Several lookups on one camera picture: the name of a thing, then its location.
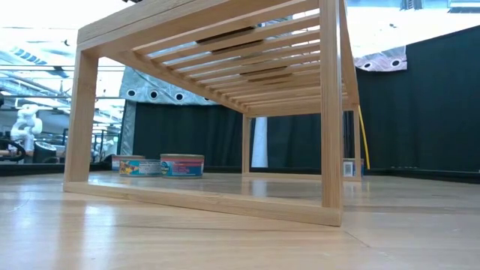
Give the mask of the silver tarp with eyelets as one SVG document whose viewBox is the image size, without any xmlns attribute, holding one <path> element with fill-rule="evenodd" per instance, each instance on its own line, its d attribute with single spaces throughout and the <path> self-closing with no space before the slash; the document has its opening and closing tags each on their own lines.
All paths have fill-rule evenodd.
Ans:
<svg viewBox="0 0 480 270">
<path fill-rule="evenodd" d="M 370 72 L 395 72 L 407 69 L 407 47 L 399 46 L 354 58 L 357 68 Z"/>
<path fill-rule="evenodd" d="M 132 67 L 127 67 L 124 70 L 119 96 L 125 99 L 119 150 L 119 153 L 122 155 L 134 155 L 134 120 L 137 104 L 219 105 L 207 97 L 193 94 L 183 88 L 135 70 Z"/>
</svg>

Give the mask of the black curtain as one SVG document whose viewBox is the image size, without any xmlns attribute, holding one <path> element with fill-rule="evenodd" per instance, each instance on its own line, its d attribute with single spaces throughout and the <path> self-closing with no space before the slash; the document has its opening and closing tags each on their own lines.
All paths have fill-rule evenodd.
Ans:
<svg viewBox="0 0 480 270">
<path fill-rule="evenodd" d="M 219 105 L 138 103 L 133 153 L 202 155 L 207 173 L 240 173 L 242 114 Z"/>
<path fill-rule="evenodd" d="M 357 71 L 371 168 L 480 172 L 480 25 L 410 44 L 406 60 Z"/>
<path fill-rule="evenodd" d="M 250 169 L 261 173 L 321 173 L 321 116 L 258 117 L 251 122 Z"/>
</svg>

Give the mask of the wooden slatted shelf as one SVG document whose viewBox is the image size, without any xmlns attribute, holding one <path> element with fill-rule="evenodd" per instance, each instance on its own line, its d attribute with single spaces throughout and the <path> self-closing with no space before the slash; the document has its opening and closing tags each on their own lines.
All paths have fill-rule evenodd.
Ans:
<svg viewBox="0 0 480 270">
<path fill-rule="evenodd" d="M 64 169 L 66 192 L 338 227 L 343 114 L 359 109 L 346 0 L 142 0 L 82 27 L 76 39 Z M 89 181 L 101 58 L 242 114 L 241 174 L 257 116 L 321 117 L 317 203 Z"/>
</svg>

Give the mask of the black table frame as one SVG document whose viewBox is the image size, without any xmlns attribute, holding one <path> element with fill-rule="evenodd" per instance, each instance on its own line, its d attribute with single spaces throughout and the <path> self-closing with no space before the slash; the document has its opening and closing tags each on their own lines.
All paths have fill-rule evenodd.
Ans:
<svg viewBox="0 0 480 270">
<path fill-rule="evenodd" d="M 29 176 L 63 173 L 63 163 L 0 163 L 0 176 Z M 286 173 L 319 175 L 317 168 L 250 168 L 251 173 Z M 411 179 L 429 179 L 442 182 L 456 182 L 480 185 L 480 172 L 436 171 L 425 169 L 367 169 L 366 176 L 395 176 Z"/>
</svg>

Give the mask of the white robot figure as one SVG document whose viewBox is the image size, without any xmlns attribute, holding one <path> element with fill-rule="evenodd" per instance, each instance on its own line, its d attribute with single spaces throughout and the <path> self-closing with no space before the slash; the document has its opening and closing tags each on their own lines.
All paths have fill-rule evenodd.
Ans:
<svg viewBox="0 0 480 270">
<path fill-rule="evenodd" d="M 17 112 L 16 122 L 10 131 L 10 138 L 20 144 L 27 152 L 33 152 L 35 135 L 43 130 L 43 122 L 37 117 L 39 106 L 24 104 Z"/>
</svg>

